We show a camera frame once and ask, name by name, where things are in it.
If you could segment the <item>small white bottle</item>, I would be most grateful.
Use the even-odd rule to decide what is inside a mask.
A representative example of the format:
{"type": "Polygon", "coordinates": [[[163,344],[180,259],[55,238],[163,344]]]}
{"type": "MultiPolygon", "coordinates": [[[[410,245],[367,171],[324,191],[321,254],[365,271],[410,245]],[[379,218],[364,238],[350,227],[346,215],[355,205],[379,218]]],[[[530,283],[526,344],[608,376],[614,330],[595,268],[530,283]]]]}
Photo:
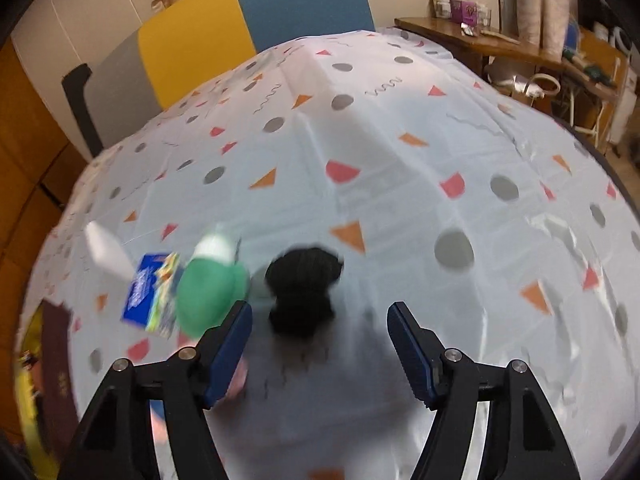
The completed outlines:
{"type": "Polygon", "coordinates": [[[194,247],[193,259],[206,259],[231,266],[238,261],[240,241],[230,235],[213,232],[205,235],[194,247]]]}

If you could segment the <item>blue tissue pack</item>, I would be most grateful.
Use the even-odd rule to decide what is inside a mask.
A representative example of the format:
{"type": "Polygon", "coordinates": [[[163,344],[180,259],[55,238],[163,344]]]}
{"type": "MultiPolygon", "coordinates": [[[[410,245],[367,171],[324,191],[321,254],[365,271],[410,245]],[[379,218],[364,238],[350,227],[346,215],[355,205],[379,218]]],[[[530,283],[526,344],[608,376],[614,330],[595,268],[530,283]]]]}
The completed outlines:
{"type": "Polygon", "coordinates": [[[122,322],[169,338],[176,324],[176,290],[182,272],[176,252],[145,254],[130,284],[122,322]]]}

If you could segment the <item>pink knitted sock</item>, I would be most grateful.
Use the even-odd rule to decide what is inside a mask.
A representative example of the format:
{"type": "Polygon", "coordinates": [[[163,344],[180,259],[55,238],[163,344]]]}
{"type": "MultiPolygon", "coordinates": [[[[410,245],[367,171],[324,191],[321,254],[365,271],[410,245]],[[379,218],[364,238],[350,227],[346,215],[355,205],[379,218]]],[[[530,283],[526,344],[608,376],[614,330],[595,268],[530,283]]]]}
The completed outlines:
{"type": "Polygon", "coordinates": [[[248,373],[247,360],[241,356],[238,365],[231,377],[224,400],[232,400],[237,398],[244,390],[248,373]]]}

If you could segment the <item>purple box on side table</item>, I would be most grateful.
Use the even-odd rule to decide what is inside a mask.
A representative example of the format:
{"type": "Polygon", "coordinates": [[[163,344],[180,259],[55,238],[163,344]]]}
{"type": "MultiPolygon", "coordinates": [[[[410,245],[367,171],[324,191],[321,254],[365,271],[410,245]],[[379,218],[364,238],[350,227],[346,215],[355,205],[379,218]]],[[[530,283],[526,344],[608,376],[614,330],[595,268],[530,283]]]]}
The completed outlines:
{"type": "Polygon", "coordinates": [[[477,25],[477,4],[473,0],[449,0],[450,20],[457,24],[477,25]]]}

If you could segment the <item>green felt hat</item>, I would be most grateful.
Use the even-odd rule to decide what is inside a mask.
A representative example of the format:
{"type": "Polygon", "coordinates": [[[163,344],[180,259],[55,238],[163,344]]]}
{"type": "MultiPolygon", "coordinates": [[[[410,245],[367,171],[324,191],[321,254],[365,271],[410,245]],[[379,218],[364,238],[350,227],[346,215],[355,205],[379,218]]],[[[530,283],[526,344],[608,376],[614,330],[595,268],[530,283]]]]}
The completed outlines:
{"type": "Polygon", "coordinates": [[[244,300],[248,272],[241,263],[193,258],[176,290],[176,317],[180,330],[191,339],[219,326],[233,305],[244,300]]]}

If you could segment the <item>patterned white tablecloth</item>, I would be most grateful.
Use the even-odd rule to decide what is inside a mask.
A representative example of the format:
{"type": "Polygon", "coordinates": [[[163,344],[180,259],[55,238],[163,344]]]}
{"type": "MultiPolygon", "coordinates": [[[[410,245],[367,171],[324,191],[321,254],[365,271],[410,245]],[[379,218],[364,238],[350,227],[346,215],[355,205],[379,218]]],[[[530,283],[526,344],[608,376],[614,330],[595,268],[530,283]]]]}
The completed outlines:
{"type": "Polygon", "coordinates": [[[72,314],[73,397],[121,356],[179,334],[122,320],[128,287],[85,228],[132,262],[189,257],[213,230],[256,283],[246,386],[208,414],[233,479],[405,479],[433,415],[386,332],[403,301],[471,359],[529,364],[579,473],[603,477],[639,421],[639,222],[586,148],[442,47],[395,32],[280,44],[155,114],[81,175],[32,271],[24,311],[72,314]],[[259,281],[321,245],[344,262],[334,320],[306,346],[271,333],[259,281]]]}

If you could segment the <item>wooden side table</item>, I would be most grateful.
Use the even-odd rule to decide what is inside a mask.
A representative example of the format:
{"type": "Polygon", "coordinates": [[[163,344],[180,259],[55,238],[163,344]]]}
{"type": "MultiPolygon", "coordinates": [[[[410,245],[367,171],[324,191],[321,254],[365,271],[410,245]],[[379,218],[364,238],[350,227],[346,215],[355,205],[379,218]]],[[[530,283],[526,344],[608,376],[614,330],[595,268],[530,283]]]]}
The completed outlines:
{"type": "Polygon", "coordinates": [[[595,82],[576,65],[566,58],[554,58],[548,52],[541,50],[528,42],[506,41],[487,35],[466,36],[462,28],[453,22],[440,20],[439,18],[395,18],[395,25],[407,32],[435,41],[451,50],[468,52],[469,55],[487,58],[510,58],[511,60],[548,68],[555,72],[567,74],[582,84],[588,91],[601,100],[615,102],[617,90],[605,87],[600,82],[595,82]]]}

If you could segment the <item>white eraser block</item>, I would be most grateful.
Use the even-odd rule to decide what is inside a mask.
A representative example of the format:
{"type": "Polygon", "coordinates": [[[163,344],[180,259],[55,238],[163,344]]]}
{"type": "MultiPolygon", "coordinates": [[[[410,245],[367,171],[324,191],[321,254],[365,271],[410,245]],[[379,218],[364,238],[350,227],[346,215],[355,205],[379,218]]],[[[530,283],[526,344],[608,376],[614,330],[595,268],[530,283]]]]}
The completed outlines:
{"type": "Polygon", "coordinates": [[[85,238],[91,259],[100,269],[124,282],[134,279],[136,269],[115,234],[91,221],[85,227],[85,238]]]}

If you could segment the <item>grey yellow blue chair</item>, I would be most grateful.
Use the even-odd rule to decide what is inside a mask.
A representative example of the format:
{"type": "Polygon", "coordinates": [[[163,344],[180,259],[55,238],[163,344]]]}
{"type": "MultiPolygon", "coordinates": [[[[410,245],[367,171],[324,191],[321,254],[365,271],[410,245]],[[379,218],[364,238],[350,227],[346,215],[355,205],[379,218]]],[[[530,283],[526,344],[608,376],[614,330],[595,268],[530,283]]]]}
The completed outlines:
{"type": "Polygon", "coordinates": [[[298,37],[374,27],[368,0],[181,0],[62,81],[92,156],[201,84],[298,37]]]}

